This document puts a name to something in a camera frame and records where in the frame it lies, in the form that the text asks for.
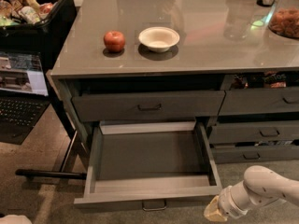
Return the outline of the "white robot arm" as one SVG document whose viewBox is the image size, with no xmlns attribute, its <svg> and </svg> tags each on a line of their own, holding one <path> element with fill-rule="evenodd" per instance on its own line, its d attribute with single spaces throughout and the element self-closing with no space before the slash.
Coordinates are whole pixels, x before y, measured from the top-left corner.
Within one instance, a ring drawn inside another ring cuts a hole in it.
<svg viewBox="0 0 299 224">
<path fill-rule="evenodd" d="M 250 166 L 243 180 L 223 189 L 204 211 L 209 221 L 226 222 L 238 219 L 254 210 L 275 202 L 299 205 L 299 181 L 286 178 L 260 166 Z"/>
</svg>

